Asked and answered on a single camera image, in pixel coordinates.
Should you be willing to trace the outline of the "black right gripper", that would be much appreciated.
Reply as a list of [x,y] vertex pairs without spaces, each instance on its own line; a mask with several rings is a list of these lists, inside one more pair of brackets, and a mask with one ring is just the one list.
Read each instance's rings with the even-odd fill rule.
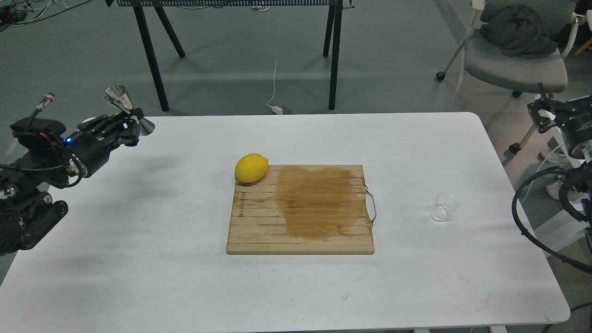
[[[562,103],[546,95],[542,83],[537,83],[541,97],[529,103],[527,109],[538,133],[545,133],[552,127],[561,130],[567,154],[576,160],[591,159],[592,114],[591,97],[568,101],[567,104],[575,112],[562,111]],[[549,117],[541,115],[541,111],[549,111],[555,116],[551,122]]]

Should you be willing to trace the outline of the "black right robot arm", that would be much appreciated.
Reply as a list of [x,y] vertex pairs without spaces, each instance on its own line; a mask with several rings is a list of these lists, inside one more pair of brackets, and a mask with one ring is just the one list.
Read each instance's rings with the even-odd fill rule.
[[525,236],[542,251],[560,259],[563,263],[577,270],[591,274],[592,269],[589,264],[584,264],[557,253],[537,240],[528,231],[518,215],[518,198],[522,190],[541,176],[556,174],[560,175],[564,180],[564,183],[558,190],[558,198],[562,210],[576,221],[586,222],[588,225],[586,232],[591,232],[591,97],[587,96],[570,101],[569,103],[563,103],[548,97],[541,82],[537,83],[537,88],[541,97],[527,105],[534,129],[538,133],[545,133],[553,127],[558,128],[564,140],[564,152],[571,158],[581,160],[582,163],[580,166],[571,169],[554,166],[530,176],[518,187],[512,198],[512,218],[522,236]]

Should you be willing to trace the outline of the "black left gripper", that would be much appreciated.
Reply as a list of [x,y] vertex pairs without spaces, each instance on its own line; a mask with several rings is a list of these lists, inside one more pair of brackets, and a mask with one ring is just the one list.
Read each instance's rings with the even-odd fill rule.
[[106,162],[112,150],[121,145],[136,146],[140,125],[131,122],[127,113],[102,115],[80,123],[78,130],[66,137],[66,149],[81,164],[82,177],[89,178]]

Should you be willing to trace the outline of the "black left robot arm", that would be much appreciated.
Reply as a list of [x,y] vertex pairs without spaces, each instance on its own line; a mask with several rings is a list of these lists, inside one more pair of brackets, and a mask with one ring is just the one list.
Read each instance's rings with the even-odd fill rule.
[[150,135],[154,123],[135,108],[124,86],[106,90],[104,99],[120,112],[80,123],[64,137],[63,123],[38,118],[54,100],[47,93],[31,116],[11,125],[12,134],[27,149],[23,157],[1,166],[0,251],[2,255],[34,248],[68,213],[64,201],[55,201],[39,187],[74,187],[95,174],[121,145],[136,146]]

